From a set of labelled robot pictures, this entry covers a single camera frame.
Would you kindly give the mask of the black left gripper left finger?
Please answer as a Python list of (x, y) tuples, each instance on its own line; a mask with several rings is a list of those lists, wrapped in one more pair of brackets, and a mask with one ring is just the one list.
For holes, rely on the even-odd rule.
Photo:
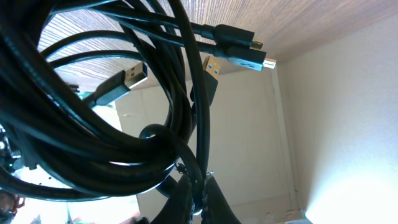
[(189, 177), (183, 175), (178, 182), (176, 190), (150, 224), (190, 223), (193, 223), (192, 184)]

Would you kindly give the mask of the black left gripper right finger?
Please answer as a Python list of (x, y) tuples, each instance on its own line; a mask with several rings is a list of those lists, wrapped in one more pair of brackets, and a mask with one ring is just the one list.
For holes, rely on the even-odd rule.
[(241, 224), (213, 175), (207, 175), (205, 179), (201, 224)]

